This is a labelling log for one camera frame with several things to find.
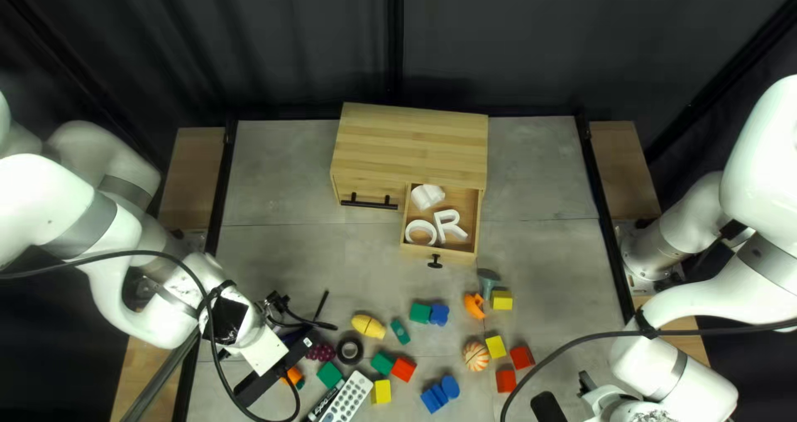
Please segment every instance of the red block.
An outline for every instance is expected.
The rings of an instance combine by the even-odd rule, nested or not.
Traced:
[[[515,347],[509,351],[509,355],[512,357],[512,363],[517,370],[536,365],[532,351],[526,346]]]
[[[393,369],[391,370],[391,374],[397,376],[400,380],[405,381],[406,383],[410,383],[410,378],[412,378],[412,374],[414,372],[415,365],[411,361],[401,356],[396,359],[396,362],[393,364]]]
[[[515,390],[517,382],[515,381],[515,371],[505,369],[496,372],[496,385],[498,386],[499,393],[511,393]]]

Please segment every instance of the striped toy ball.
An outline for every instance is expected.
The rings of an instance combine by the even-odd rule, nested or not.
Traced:
[[[490,363],[490,353],[480,342],[469,342],[462,350],[462,359],[468,369],[479,372],[485,370]]]

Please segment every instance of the drawer handle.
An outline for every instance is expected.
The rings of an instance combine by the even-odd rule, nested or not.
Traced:
[[[384,203],[368,203],[367,201],[357,201],[357,192],[352,192],[352,198],[350,200],[341,200],[340,205],[354,206],[354,207],[373,207],[374,209],[390,209],[392,211],[398,211],[399,209],[398,204],[391,204],[390,195],[385,195]]]
[[[432,254],[432,261],[427,263],[426,265],[429,268],[434,268],[435,270],[439,270],[440,268],[443,268],[443,264],[442,263],[438,263],[438,259],[439,258],[440,258],[440,254]]]

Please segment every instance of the blue block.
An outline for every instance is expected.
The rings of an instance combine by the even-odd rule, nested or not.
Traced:
[[[443,387],[443,392],[448,398],[456,399],[459,397],[459,385],[457,381],[453,379],[453,376],[444,376],[440,385]]]
[[[440,406],[444,406],[445,404],[448,403],[448,397],[445,396],[445,393],[443,392],[443,387],[442,386],[440,386],[440,385],[433,386],[432,387],[432,392],[434,394],[434,398],[436,398],[438,400],[438,403],[440,404]]]
[[[448,305],[432,304],[432,314],[429,323],[443,327],[448,322]]]
[[[431,389],[421,394],[421,400],[423,401],[423,404],[426,405],[426,409],[429,410],[429,414],[434,414],[434,412],[442,407],[438,401],[438,398],[434,397],[434,392],[432,392]]]

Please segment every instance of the black marker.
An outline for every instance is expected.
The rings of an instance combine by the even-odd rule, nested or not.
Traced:
[[[321,397],[321,400],[315,404],[315,407],[313,407],[313,409],[310,411],[310,414],[307,415],[307,420],[314,422],[318,416],[324,414],[324,410],[327,409],[327,405],[334,400],[335,396],[344,387],[345,383],[346,381],[344,379],[340,379],[334,388],[327,391],[327,393],[324,394],[324,397]]]

